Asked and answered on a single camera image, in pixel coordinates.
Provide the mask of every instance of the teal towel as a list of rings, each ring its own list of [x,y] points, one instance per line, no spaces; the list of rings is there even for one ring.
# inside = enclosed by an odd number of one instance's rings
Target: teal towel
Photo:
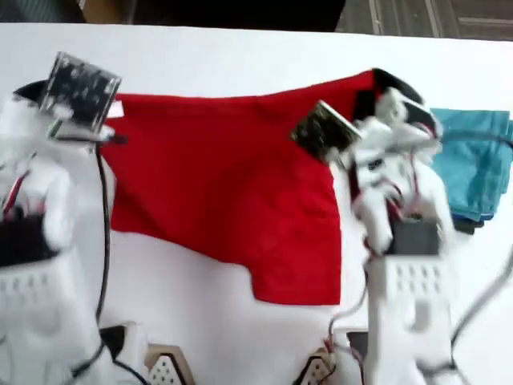
[[[509,111],[433,109],[444,134],[488,132],[513,140]],[[484,140],[451,141],[434,158],[433,168],[446,185],[451,212],[479,221],[492,216],[507,190],[513,151],[505,144]]]

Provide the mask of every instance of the wire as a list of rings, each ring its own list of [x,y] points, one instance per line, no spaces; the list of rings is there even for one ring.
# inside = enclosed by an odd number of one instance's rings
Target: wire
[[[137,373],[135,370],[133,370],[131,367],[129,367],[126,363],[122,363],[121,361],[118,361],[117,359],[114,360],[114,364],[117,366],[117,367],[120,367],[122,369],[124,369],[125,371],[131,373],[134,377],[136,377],[140,383],[142,383],[143,385],[150,385],[148,381],[146,381],[144,379],[144,377],[142,375],[140,375],[139,373]]]
[[[13,208],[14,204],[16,203],[19,190],[22,187],[23,180],[26,178],[27,175],[29,175],[29,171],[24,172],[23,175],[17,178],[16,181],[13,183],[13,186],[10,188],[9,195],[7,196],[7,199],[5,200],[2,207],[2,214],[4,217],[7,216],[9,211]]]
[[[98,139],[91,138],[85,136],[76,136],[76,135],[61,135],[52,138],[58,142],[68,142],[68,143],[89,143],[89,144],[125,144],[127,142],[127,138],[125,136],[113,135],[109,136],[107,139]]]
[[[333,338],[333,328],[335,326],[335,322],[341,318],[349,317],[350,315],[353,315],[357,311],[359,311],[362,308],[363,302],[366,300],[366,295],[367,295],[367,276],[366,276],[365,286],[363,288],[362,294],[360,295],[360,298],[358,299],[358,302],[356,304],[354,304],[352,307],[350,307],[348,310],[339,311],[329,320],[328,338],[329,338],[330,347],[333,347],[335,345],[335,341]]]
[[[454,330],[453,336],[450,339],[451,350],[454,352],[456,347],[456,343],[459,338],[463,334],[463,331],[474,321],[475,317],[479,314],[480,311],[487,305],[487,303],[507,284],[507,281],[511,277],[513,273],[513,248],[511,249],[510,256],[507,260],[507,264],[504,267],[503,272],[483,291],[483,293],[475,300],[474,304],[470,307],[470,309],[463,316],[458,326]],[[452,358],[451,363],[445,363],[436,367],[435,369],[421,369],[421,372],[426,377],[437,377],[447,372],[456,372],[461,380],[465,383],[465,385],[470,385],[470,381],[463,374],[461,369],[458,367],[458,364],[455,362],[454,357]]]
[[[102,188],[102,206],[103,206],[103,274],[102,285],[99,291],[98,305],[96,307],[96,321],[102,315],[103,305],[105,304],[105,296],[107,293],[107,285],[109,278],[109,269],[111,264],[111,228],[108,210],[107,195],[107,178],[105,177],[105,169],[102,162],[102,154],[99,144],[95,147],[96,163],[98,164],[99,179]]]
[[[470,307],[467,313],[463,316],[458,326],[456,327],[452,339],[451,346],[454,349],[456,342],[462,335],[463,331],[475,319],[476,315],[481,311],[484,306],[506,285],[508,279],[513,273],[513,248],[510,251],[510,257],[504,267],[503,272],[483,291],[483,293],[475,300],[474,304]]]
[[[331,371],[329,371],[329,373],[327,375],[325,375],[324,377],[319,379],[319,382],[317,383],[317,385],[322,385],[329,377],[331,377],[333,375],[333,373],[335,373],[336,369],[337,369],[337,364],[333,365],[333,367],[331,368]]]
[[[103,349],[105,348],[105,343],[102,341],[98,350],[93,354],[93,356],[88,359],[86,362],[81,363],[75,369],[71,371],[72,377],[64,381],[62,385],[74,385],[77,383],[80,378],[85,375],[93,366],[93,364],[98,361],[99,357],[102,355]]]
[[[367,160],[365,162],[361,162],[356,164],[356,167],[369,167],[372,163],[377,160],[382,160],[385,157],[389,156],[398,156],[404,154],[405,152],[409,152],[412,155],[416,150],[422,148],[432,147],[438,143],[446,143],[451,141],[460,141],[460,140],[492,140],[498,142],[500,144],[507,145],[511,150],[513,150],[513,140],[508,139],[504,136],[497,136],[495,134],[490,134],[487,132],[471,132],[471,131],[458,131],[452,132],[450,134],[444,135],[442,138],[433,138],[428,140],[419,140],[412,141],[408,144],[395,144],[394,146],[390,146],[384,152],[374,157],[371,160]],[[504,271],[484,290],[484,292],[478,297],[478,299],[474,302],[474,304],[470,307],[467,313],[463,316],[462,320],[459,322],[458,326],[454,330],[453,336],[451,338],[451,351],[454,353],[454,349],[456,346],[456,342],[463,334],[463,331],[471,324],[471,322],[475,319],[475,317],[479,314],[479,312],[486,306],[486,304],[505,286],[507,280],[510,278],[513,273],[513,249],[511,250],[510,257],[506,264]],[[333,317],[329,324],[329,340],[333,341],[333,324],[335,319],[339,319],[345,316],[344,314],[337,315],[336,318]],[[427,370],[422,369],[421,372],[425,377],[436,377],[438,375],[443,374],[444,372],[455,371],[462,382],[465,385],[470,385],[470,381],[463,374],[463,372],[459,369],[458,364],[455,362],[454,357],[451,358],[452,361],[450,363],[445,363],[435,369]]]

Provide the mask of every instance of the red wire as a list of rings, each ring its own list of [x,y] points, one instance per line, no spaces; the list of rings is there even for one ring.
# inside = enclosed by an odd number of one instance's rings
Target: red wire
[[[19,190],[22,187],[23,180],[26,176],[29,175],[29,171],[25,171],[23,175],[21,175],[13,184],[13,187],[10,188],[9,195],[7,196],[6,203],[3,205],[2,213],[4,218],[9,213],[9,211],[13,208],[16,203],[16,199],[18,198]]]

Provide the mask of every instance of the perforated plate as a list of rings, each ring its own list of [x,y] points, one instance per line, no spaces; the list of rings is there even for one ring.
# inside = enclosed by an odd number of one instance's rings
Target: perforated plate
[[[180,369],[172,361],[172,358],[161,355],[156,364],[150,370],[150,385],[186,385],[180,375]]]
[[[320,357],[313,358],[310,361],[308,368],[305,372],[305,377],[301,381],[301,385],[318,385],[329,373],[329,368],[326,366],[323,359]],[[322,382],[323,385],[330,385],[329,378]]]

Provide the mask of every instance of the floor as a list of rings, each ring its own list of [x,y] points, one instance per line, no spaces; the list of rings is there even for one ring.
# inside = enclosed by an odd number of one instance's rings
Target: floor
[[[513,41],[513,0],[347,0],[337,32]]]

